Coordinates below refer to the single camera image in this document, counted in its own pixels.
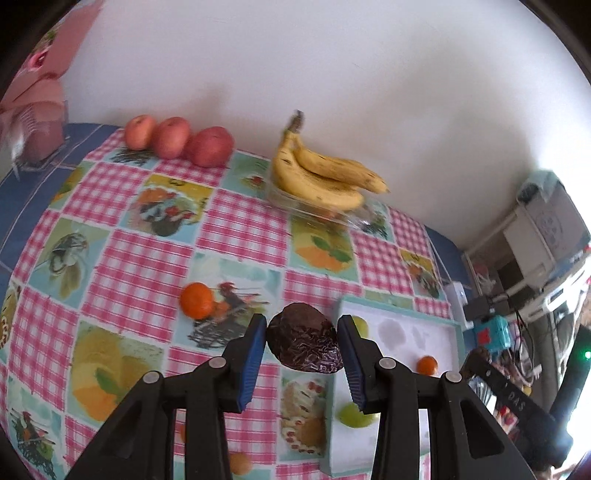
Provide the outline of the tangerine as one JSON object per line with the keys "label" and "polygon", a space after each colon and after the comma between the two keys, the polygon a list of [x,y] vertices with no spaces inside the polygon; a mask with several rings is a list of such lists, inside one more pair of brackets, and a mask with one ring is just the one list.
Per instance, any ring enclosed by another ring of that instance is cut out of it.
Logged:
{"label": "tangerine", "polygon": [[214,308],[211,288],[200,282],[187,284],[180,293],[179,305],[188,318],[195,321],[206,319]]}
{"label": "tangerine", "polygon": [[436,376],[439,371],[439,363],[433,356],[426,355],[420,358],[416,364],[416,372],[425,376]]}

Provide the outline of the teal patterned box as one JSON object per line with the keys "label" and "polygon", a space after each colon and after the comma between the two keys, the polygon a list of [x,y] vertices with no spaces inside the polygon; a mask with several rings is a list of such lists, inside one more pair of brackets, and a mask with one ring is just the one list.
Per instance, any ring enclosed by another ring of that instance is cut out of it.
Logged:
{"label": "teal patterned box", "polygon": [[501,315],[486,318],[474,327],[474,333],[478,346],[491,354],[498,354],[512,347],[509,323]]}

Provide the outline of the black power adapter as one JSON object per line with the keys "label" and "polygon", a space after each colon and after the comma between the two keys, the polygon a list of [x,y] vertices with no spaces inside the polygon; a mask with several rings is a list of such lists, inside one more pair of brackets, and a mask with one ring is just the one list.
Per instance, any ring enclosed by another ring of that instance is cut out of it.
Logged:
{"label": "black power adapter", "polygon": [[475,297],[463,307],[464,315],[468,321],[483,321],[495,315],[508,316],[512,309],[507,300],[493,301],[487,296]]}

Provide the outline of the white power strip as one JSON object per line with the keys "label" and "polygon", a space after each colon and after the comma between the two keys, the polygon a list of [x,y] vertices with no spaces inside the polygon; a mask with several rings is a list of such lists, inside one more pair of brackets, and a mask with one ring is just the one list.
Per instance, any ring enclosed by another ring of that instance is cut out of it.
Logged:
{"label": "white power strip", "polygon": [[464,286],[460,282],[452,281],[444,287],[444,291],[451,306],[453,319],[463,332],[472,330],[474,323],[466,318],[464,312],[464,307],[468,304]]}

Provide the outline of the checkered fruit-print tablecloth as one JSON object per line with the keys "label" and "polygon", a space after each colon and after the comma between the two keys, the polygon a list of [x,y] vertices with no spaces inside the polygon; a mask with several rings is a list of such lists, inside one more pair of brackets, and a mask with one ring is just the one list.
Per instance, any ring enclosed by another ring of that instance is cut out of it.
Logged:
{"label": "checkered fruit-print tablecloth", "polygon": [[1,182],[1,426],[27,474],[62,479],[140,379],[191,371],[252,316],[346,295],[449,318],[425,228],[377,206],[362,230],[263,199],[262,158],[199,168],[76,129]]}

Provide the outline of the white shelf unit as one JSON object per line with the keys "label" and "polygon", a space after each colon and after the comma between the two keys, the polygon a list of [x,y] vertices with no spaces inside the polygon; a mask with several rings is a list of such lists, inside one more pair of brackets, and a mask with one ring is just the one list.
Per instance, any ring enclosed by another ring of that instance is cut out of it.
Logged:
{"label": "white shelf unit", "polygon": [[558,176],[537,170],[464,259],[476,295],[527,305],[590,276],[590,230]]}

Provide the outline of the blue tablecloth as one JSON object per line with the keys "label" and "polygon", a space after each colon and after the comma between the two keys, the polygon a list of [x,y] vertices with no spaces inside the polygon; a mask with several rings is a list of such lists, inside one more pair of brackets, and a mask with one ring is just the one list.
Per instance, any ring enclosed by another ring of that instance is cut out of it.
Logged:
{"label": "blue tablecloth", "polygon": [[68,139],[40,170],[8,174],[1,181],[1,289],[5,290],[27,241],[59,187],[87,153],[117,128],[74,123]]}

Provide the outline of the upper yellow banana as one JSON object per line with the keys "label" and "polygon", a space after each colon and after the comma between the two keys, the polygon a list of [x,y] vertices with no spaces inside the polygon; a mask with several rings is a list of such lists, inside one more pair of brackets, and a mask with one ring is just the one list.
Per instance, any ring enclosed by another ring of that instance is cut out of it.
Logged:
{"label": "upper yellow banana", "polygon": [[290,118],[286,133],[290,133],[291,141],[294,144],[295,159],[301,167],[318,176],[360,187],[376,194],[389,192],[386,181],[362,163],[325,156],[308,149],[301,138],[301,127],[303,126],[304,113],[297,110]]}

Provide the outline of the yellow banana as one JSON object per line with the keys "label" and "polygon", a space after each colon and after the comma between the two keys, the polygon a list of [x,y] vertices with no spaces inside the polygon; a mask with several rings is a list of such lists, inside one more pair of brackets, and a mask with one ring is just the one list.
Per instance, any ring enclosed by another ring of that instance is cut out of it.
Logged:
{"label": "yellow banana", "polygon": [[304,113],[297,110],[290,118],[286,133],[290,133],[291,141],[294,144],[295,159],[301,167],[318,176],[360,187],[376,194],[389,192],[386,181],[362,163],[325,156],[308,149],[301,138],[301,127],[303,126]]}
{"label": "yellow banana", "polygon": [[271,176],[277,187],[317,207],[339,211],[355,210],[363,205],[363,194],[342,182],[312,174],[298,164],[290,133],[284,131],[271,161]]}

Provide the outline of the right red apple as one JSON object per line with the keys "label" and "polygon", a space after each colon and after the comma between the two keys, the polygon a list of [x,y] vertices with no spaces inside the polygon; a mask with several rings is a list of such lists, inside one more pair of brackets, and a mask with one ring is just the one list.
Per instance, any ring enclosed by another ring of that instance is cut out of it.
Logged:
{"label": "right red apple", "polygon": [[197,167],[217,168],[228,162],[234,149],[235,139],[228,130],[214,126],[193,135],[186,144],[184,156]]}

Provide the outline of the red apple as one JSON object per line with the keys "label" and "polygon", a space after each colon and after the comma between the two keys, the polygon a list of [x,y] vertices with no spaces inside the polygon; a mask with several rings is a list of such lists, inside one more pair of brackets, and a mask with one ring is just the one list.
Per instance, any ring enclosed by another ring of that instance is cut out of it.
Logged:
{"label": "red apple", "polygon": [[217,168],[228,162],[234,149],[235,139],[228,130],[214,126],[193,135],[186,144],[184,156],[197,167]]}
{"label": "red apple", "polygon": [[190,137],[190,125],[182,117],[170,117],[160,122],[152,135],[151,149],[156,157],[179,158]]}

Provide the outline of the middle red apple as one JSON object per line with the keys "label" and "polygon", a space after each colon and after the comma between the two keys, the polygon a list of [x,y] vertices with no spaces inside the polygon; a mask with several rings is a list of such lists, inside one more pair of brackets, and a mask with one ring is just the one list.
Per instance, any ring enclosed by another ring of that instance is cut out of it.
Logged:
{"label": "middle red apple", "polygon": [[190,137],[190,125],[182,117],[170,117],[160,122],[152,135],[151,149],[156,157],[179,158]]}

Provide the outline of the lower yellow banana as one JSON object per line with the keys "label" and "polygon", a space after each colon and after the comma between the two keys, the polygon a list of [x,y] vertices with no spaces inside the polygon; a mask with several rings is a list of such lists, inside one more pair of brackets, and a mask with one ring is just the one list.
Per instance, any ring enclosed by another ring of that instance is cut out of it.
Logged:
{"label": "lower yellow banana", "polygon": [[277,187],[317,207],[339,211],[355,210],[363,205],[363,194],[342,182],[312,174],[298,164],[290,133],[284,131],[271,161],[271,176]]}

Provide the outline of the left pale apple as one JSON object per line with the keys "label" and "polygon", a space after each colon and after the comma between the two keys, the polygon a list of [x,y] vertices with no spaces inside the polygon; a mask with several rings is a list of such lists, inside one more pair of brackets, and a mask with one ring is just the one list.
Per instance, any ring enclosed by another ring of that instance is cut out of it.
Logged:
{"label": "left pale apple", "polygon": [[123,134],[126,147],[134,151],[147,149],[155,127],[156,120],[147,114],[129,120]]}

